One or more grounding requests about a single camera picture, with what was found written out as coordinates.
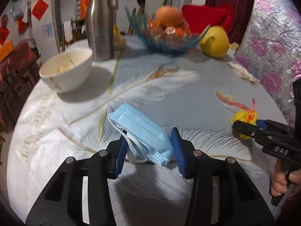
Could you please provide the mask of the right human hand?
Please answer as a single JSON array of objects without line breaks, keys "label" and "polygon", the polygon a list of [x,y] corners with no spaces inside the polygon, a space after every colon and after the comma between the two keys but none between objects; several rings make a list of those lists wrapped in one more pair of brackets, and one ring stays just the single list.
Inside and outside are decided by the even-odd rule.
[{"label": "right human hand", "polygon": [[[290,197],[298,194],[300,192],[300,182],[301,182],[301,171],[300,169],[292,172],[289,175],[289,181],[295,184]],[[287,186],[288,180],[282,170],[282,162],[280,159],[277,159],[277,162],[274,166],[274,175],[271,180],[271,195],[280,196],[285,194],[288,191]]]}]

